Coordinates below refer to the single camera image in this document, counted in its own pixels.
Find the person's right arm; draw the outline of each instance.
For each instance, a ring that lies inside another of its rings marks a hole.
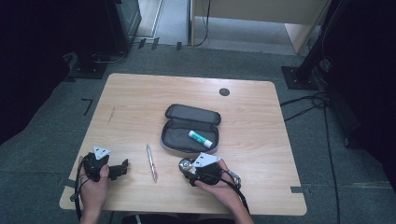
[[[219,166],[224,171],[229,171],[224,160],[219,161]],[[233,183],[233,179],[228,174],[223,173],[221,178]],[[248,210],[242,204],[238,194],[226,183],[220,181],[217,185],[207,185],[199,180],[195,181],[194,183],[198,188],[213,194],[213,196],[215,196],[215,198],[219,200],[219,202],[221,202],[228,209],[230,209],[230,211],[233,213],[235,223],[254,223],[253,219],[251,219],[251,216],[248,213]]]

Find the glue stick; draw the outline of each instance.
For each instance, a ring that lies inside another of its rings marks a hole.
[[[207,140],[206,138],[202,137],[200,134],[196,133],[195,131],[190,131],[189,132],[189,137],[194,139],[195,141],[201,143],[207,148],[210,148],[212,146],[212,142]]]

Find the pencil case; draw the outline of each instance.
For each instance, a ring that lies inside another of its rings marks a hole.
[[[188,105],[170,105],[165,116],[169,120],[163,126],[161,134],[164,148],[183,153],[208,154],[218,150],[217,126],[221,123],[218,112]]]

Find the light wood tabletop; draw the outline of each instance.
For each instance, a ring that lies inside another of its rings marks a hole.
[[[220,95],[222,88],[230,94]],[[268,81],[112,74],[69,178],[76,178],[79,156],[92,152],[93,146],[103,147],[111,150],[108,165],[130,162],[128,174],[110,182],[104,209],[228,214],[210,194],[189,184],[178,169],[183,157],[161,146],[163,125],[168,121],[164,113],[171,104],[221,114],[219,150],[214,155],[241,177],[251,215],[306,213],[276,88]],[[146,144],[157,168],[157,183]],[[74,189],[64,188],[63,209],[75,209],[69,199],[73,193]]]

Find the person's left hand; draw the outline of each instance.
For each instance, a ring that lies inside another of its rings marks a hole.
[[[79,157],[78,163],[81,163],[82,157]],[[84,213],[81,218],[81,223],[96,223],[99,220],[99,216],[102,212],[102,208],[106,203],[107,190],[108,190],[108,165],[104,165],[100,170],[100,180],[94,182],[93,180],[87,179],[84,166],[81,167],[80,171],[80,184],[81,187],[81,200],[84,204]]]

